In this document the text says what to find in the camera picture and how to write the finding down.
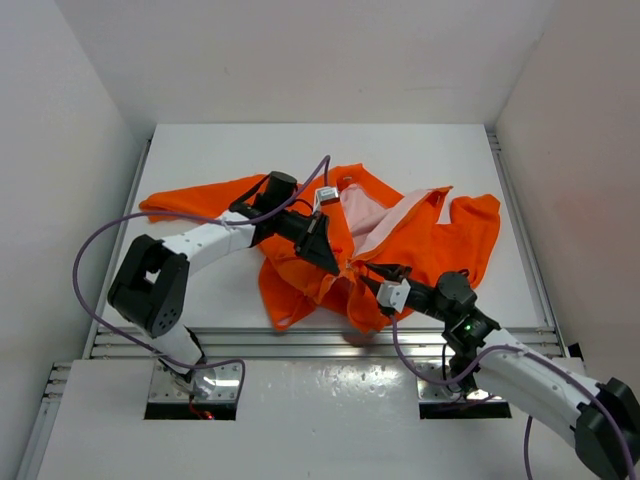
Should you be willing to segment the orange zip jacket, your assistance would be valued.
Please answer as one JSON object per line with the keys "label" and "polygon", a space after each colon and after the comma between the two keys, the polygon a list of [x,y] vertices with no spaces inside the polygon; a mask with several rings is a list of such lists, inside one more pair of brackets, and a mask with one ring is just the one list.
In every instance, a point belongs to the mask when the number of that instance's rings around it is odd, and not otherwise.
{"label": "orange zip jacket", "polygon": [[341,273],[332,276],[297,258],[280,237],[262,242],[258,285],[275,329],[283,331],[319,307],[346,317],[363,333],[388,326],[360,280],[366,263],[409,266],[413,279],[428,285],[460,270],[468,271],[472,286],[482,281],[500,232],[494,196],[448,200],[448,187],[401,194],[361,164],[330,169],[326,182],[340,195],[324,211]]}

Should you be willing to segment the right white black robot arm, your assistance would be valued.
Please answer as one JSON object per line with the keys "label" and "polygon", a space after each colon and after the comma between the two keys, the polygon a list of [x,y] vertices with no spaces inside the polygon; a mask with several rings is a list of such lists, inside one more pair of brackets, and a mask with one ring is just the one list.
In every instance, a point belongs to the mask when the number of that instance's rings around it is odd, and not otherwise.
{"label": "right white black robot arm", "polygon": [[366,264],[361,280],[390,320],[409,309],[444,325],[452,349],[447,379],[422,375],[430,386],[494,394],[554,431],[600,479],[634,479],[639,462],[639,401],[623,381],[598,381],[522,344],[476,305],[465,270],[440,275],[433,286],[411,279],[400,264]]}

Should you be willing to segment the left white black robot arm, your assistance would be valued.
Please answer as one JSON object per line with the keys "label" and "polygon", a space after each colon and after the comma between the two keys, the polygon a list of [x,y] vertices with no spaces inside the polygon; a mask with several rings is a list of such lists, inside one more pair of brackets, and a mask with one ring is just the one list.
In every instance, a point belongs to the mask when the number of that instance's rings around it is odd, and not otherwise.
{"label": "left white black robot arm", "polygon": [[215,261],[276,236],[289,241],[295,255],[326,273],[339,265],[329,242],[323,207],[338,202],[338,190],[316,189],[312,211],[290,210],[302,191],[296,180],[273,171],[234,200],[213,222],[181,234],[131,243],[108,293],[108,303],[149,340],[161,363],[188,384],[207,357],[195,334],[181,320],[189,277]]}

